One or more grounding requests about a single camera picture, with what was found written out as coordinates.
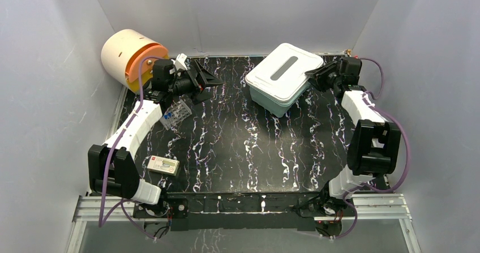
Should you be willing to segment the white orange cylinder drum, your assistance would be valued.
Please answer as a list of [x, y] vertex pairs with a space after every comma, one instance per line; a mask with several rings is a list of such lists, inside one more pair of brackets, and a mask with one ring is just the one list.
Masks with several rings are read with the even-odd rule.
[[101, 62], [105, 71], [134, 93], [142, 83], [152, 78], [150, 73], [157, 58], [167, 59], [168, 49], [133, 29], [123, 29], [103, 45]]

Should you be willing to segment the white red slide box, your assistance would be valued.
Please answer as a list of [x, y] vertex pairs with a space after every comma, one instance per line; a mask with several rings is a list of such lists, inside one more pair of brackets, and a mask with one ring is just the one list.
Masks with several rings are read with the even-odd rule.
[[175, 176], [178, 173], [179, 161], [160, 156], [151, 156], [147, 169], [156, 173]]

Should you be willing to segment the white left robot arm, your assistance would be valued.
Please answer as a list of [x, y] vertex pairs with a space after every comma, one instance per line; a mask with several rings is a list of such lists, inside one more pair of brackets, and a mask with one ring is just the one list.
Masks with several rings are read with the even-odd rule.
[[147, 204], [156, 217], [164, 216], [169, 202], [162, 189], [138, 175], [136, 152], [150, 129], [162, 119], [177, 120], [169, 113], [174, 97], [187, 95], [193, 104], [211, 99], [210, 87], [224, 82], [197, 60], [185, 65], [185, 56], [175, 60], [158, 58], [149, 69], [152, 78], [143, 81], [139, 101], [120, 128], [102, 145], [88, 151], [89, 186], [103, 196], [112, 195]]

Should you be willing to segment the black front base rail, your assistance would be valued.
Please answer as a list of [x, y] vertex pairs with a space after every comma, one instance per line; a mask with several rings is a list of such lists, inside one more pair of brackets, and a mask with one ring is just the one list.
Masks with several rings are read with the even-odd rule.
[[170, 192], [156, 206], [137, 204], [133, 218], [172, 218], [173, 231], [200, 229], [297, 229], [353, 218], [352, 200], [319, 192]]

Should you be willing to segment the white plastic bin lid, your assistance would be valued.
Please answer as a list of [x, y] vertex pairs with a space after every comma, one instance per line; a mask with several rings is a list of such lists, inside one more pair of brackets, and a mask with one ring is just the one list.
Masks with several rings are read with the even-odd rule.
[[306, 71], [323, 65], [323, 58], [282, 43], [245, 77], [246, 83], [281, 104], [289, 104], [308, 81]]

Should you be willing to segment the mint green plastic bin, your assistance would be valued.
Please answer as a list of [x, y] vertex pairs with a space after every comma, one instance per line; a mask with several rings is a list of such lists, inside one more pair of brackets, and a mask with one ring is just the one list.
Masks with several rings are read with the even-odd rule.
[[268, 110], [271, 114], [278, 118], [281, 118], [291, 108], [291, 106], [300, 98], [300, 96], [310, 87], [310, 83], [305, 83], [291, 99], [286, 102], [281, 102], [272, 96], [265, 94], [262, 91], [257, 90], [254, 87], [250, 87], [251, 99]]

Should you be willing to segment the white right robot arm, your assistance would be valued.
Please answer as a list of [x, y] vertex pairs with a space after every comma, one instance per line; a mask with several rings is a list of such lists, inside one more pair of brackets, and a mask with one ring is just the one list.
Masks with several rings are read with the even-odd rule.
[[348, 147], [346, 165], [331, 179], [319, 195], [299, 203], [298, 208], [332, 216], [347, 208], [352, 194], [369, 181], [394, 172], [397, 164], [401, 131], [397, 124], [374, 110], [374, 95], [359, 85], [363, 59], [341, 57], [307, 71], [312, 86], [332, 90], [336, 100], [347, 111], [355, 129]]

